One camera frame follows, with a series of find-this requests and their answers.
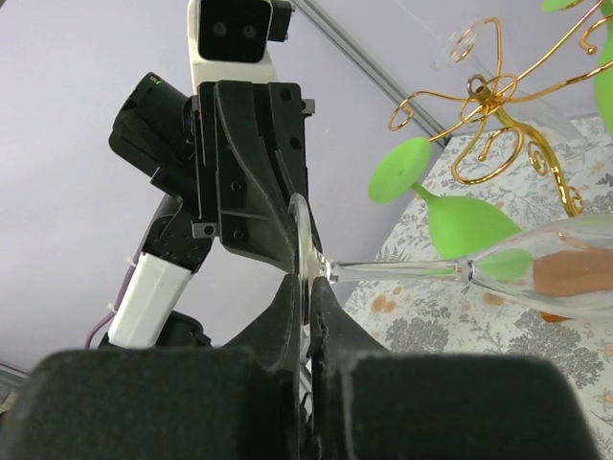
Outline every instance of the tablecloth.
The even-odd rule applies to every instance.
[[[582,193],[585,214],[613,214],[611,137],[599,117],[573,123],[585,137],[583,143],[557,142],[555,135],[550,136],[566,177]],[[460,136],[450,142],[422,182],[427,190],[435,195],[485,199],[524,229],[566,218],[551,175],[539,176],[525,151],[507,172],[490,182],[464,186],[455,181],[451,163],[469,140],[470,136]],[[511,136],[499,138],[483,163],[473,152],[462,173],[473,177],[492,171],[509,157],[513,143]],[[402,214],[377,258],[437,259],[429,239],[426,206],[419,197]],[[428,282],[360,283],[346,310],[394,352],[516,354],[549,359],[577,391],[602,456],[613,459],[613,320],[546,323],[537,311],[477,288]]]

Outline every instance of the floral pattern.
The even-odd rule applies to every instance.
[[[602,120],[573,122],[586,142],[550,142],[569,184],[585,200],[586,214],[613,214],[613,141]],[[501,176],[464,186],[450,167],[470,142],[454,138],[423,186],[436,195],[475,196],[495,204],[522,228],[565,219],[554,181],[541,177],[523,151]],[[501,165],[513,146],[500,136],[486,162],[471,153],[461,173],[484,175]],[[427,209],[414,199],[378,254],[382,261],[436,260]],[[546,323],[539,313],[478,289],[426,282],[360,283],[346,310],[395,352],[489,353],[548,358],[576,389],[602,456],[613,459],[613,321]]]

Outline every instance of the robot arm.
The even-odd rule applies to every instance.
[[[245,105],[245,101],[251,99],[255,104],[252,111],[262,111],[257,106],[258,94],[263,89],[270,93],[270,84],[277,81],[266,44],[269,40],[285,40],[292,13],[292,5],[285,1],[190,0],[188,46],[193,95],[187,98],[158,76],[148,74],[118,115],[109,141],[111,148],[151,176],[151,182],[167,196],[148,229],[143,253],[113,318],[108,333],[110,344],[122,348],[155,345],[176,302],[208,255],[214,237],[228,242],[224,245],[230,250],[234,248],[243,256],[254,256],[249,247],[239,248],[240,244],[229,240],[245,241],[250,237],[252,246],[259,245],[253,238],[255,235],[248,236],[243,228],[233,230],[231,238],[220,234],[220,224],[232,218],[228,219],[228,214],[219,214],[217,202],[226,191],[218,189],[217,181],[233,174],[239,153],[233,146],[234,158],[220,156],[216,138],[224,138],[219,139],[221,142],[228,141],[231,134],[228,129],[231,129],[233,119],[256,115],[234,113],[236,110],[244,111],[244,107],[238,104]],[[292,92],[299,90],[297,85],[293,86],[282,88],[284,99],[287,95],[293,99]],[[244,101],[236,99],[241,90]],[[295,104],[290,104],[293,126],[277,126],[277,129],[285,127],[294,133],[302,131],[298,139],[303,144],[304,117],[296,118],[295,115],[307,114],[301,108],[298,96],[298,110]],[[216,132],[215,123],[211,121],[223,116],[224,111],[225,118],[220,123],[226,125],[220,130],[224,132]],[[249,134],[252,138],[260,137],[257,132]],[[272,141],[279,148],[283,135],[276,134]],[[270,145],[268,140],[268,144],[262,146],[263,150],[268,150]],[[270,171],[259,171],[260,180],[271,189],[263,197],[268,201],[268,209],[263,210],[265,218],[270,213],[278,215],[279,208],[287,209],[287,194],[291,189],[298,187],[294,191],[307,194],[304,159],[297,164],[293,162],[297,167],[292,171],[291,165],[282,168],[284,161],[279,154],[277,156],[279,162],[270,165]],[[231,189],[248,186],[243,182],[242,179],[233,180],[229,185]],[[281,199],[276,196],[276,200],[270,196],[279,192],[285,196]],[[246,216],[242,216],[242,220],[261,218],[253,216],[253,211],[250,210],[252,216],[243,213]],[[234,220],[240,220],[240,216],[234,216]],[[262,255],[256,251],[256,258]],[[277,265],[278,259],[273,255],[265,257],[264,261]]]

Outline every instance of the wall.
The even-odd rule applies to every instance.
[[[495,15],[501,19],[505,43],[503,71],[519,74],[549,51],[594,5],[588,1],[569,11],[544,13],[541,0],[320,0],[320,3],[409,92],[429,89],[460,97],[466,94],[468,77],[479,69],[467,61],[435,72],[430,64],[442,43],[462,24],[470,24],[474,15]],[[597,45],[602,43],[600,32],[592,38]],[[580,34],[574,35],[556,56],[523,80],[520,89],[531,93],[596,67],[597,59],[587,56],[579,47],[579,37]],[[494,69],[493,29],[484,32],[474,53]],[[547,99],[567,117],[596,111],[590,82],[567,88]],[[458,121],[456,103],[427,97],[419,98],[419,103],[446,127]]]
[[[0,362],[29,369],[82,346],[114,299],[160,194],[107,137],[146,72],[189,92],[186,4],[21,0],[0,11]],[[320,233],[330,255],[370,258],[410,196],[373,205],[369,177],[419,133],[390,133],[393,105],[299,14],[289,35],[271,54],[280,78],[317,101],[306,148]],[[178,310],[223,343],[265,308],[281,276],[216,245]]]

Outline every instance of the transparent glass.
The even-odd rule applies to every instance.
[[[486,27],[493,28],[491,24],[486,24],[486,19],[482,16],[474,16],[462,24],[441,47],[434,57],[431,68],[442,71],[461,60],[466,60],[473,68],[483,75],[486,81],[494,78],[494,73],[484,65],[484,63],[473,53],[480,34]],[[516,75],[523,69],[511,69]],[[508,73],[509,69],[504,68],[503,73]],[[528,96],[519,88],[513,93],[515,98]],[[553,105],[543,99],[535,99],[524,103],[506,103],[505,110],[517,121],[527,123],[541,131],[547,141],[555,146],[566,144],[572,149],[583,149],[587,145],[586,139],[579,130],[564,117]],[[488,129],[498,129],[501,124],[496,117],[489,117]]]
[[[312,243],[310,212],[301,195],[290,211],[299,235],[299,275],[305,284],[305,320],[313,280],[433,280],[485,289],[536,310],[570,318],[613,316],[613,216],[568,218],[512,236],[447,261],[333,261]]]

